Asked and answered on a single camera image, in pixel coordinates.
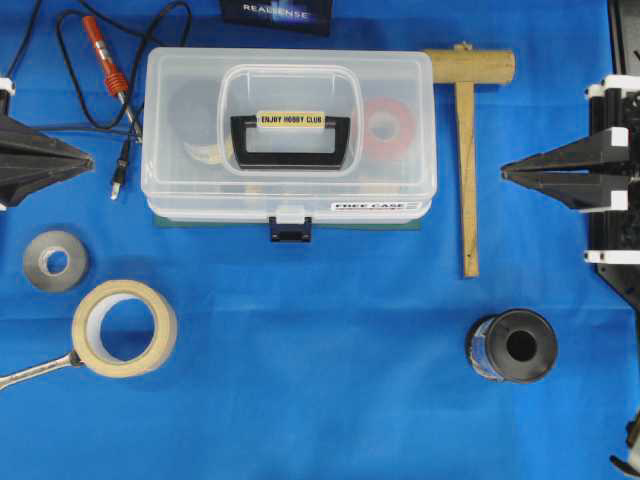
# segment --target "blue tablecloth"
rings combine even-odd
[[[3,69],[31,3],[2,7]],[[164,2],[94,3],[142,28]],[[585,217],[499,175],[505,163],[586,135],[584,88],[611,71],[605,2],[336,0],[328,38],[224,24],[216,0],[191,4],[197,46],[418,50],[466,40],[513,49],[514,82],[477,88],[481,276],[461,278],[451,87],[436,88],[439,192],[421,230],[317,229],[310,245],[272,244],[262,226],[154,227],[137,149],[112,202],[120,141],[60,134],[93,155],[96,172],[0,218],[0,372],[68,351],[75,307],[108,279],[162,292],[180,333],[170,361],[144,377],[66,369],[2,391],[0,475],[614,477],[608,456],[625,455],[624,426],[638,406],[633,312],[584,264]],[[84,121],[55,42],[64,7],[79,8],[45,1],[15,76],[11,114],[28,125]],[[158,36],[176,38],[181,21]],[[128,66],[135,40],[105,33]],[[91,108],[106,119],[118,105],[77,19],[65,34]],[[75,233],[91,256],[86,278],[64,294],[36,291],[22,273],[24,248],[51,228]],[[515,306],[552,323],[557,365],[532,385],[487,382],[467,364],[465,334]]]

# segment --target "black spool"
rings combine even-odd
[[[473,369],[484,378],[532,383],[553,368],[558,343],[541,315],[514,309],[476,322],[467,336],[466,352]]]

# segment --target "wrench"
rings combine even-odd
[[[0,390],[10,385],[29,380],[30,378],[39,377],[45,373],[53,372],[60,368],[81,367],[83,365],[84,363],[80,360],[78,354],[74,350],[71,350],[71,352],[67,353],[64,357],[56,358],[55,360],[50,360],[10,375],[0,377]]]

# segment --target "plug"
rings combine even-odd
[[[127,139],[122,144],[122,149],[120,150],[120,156],[118,157],[116,170],[115,172],[113,172],[113,177],[111,178],[111,200],[116,200],[118,198],[120,189],[125,184],[127,177],[127,167],[129,166],[130,148],[131,138],[127,137]]]

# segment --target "wooden stick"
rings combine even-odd
[[[453,50],[425,50],[433,64],[435,83],[453,83],[460,164],[460,218],[465,277],[477,277],[478,219],[476,199],[476,143],[474,87],[476,83],[509,83],[516,60],[509,50],[473,50],[468,43]]]
[[[474,135],[474,84],[457,82],[456,118],[460,163],[460,217],[465,277],[477,277],[478,220],[476,214],[476,142]]]

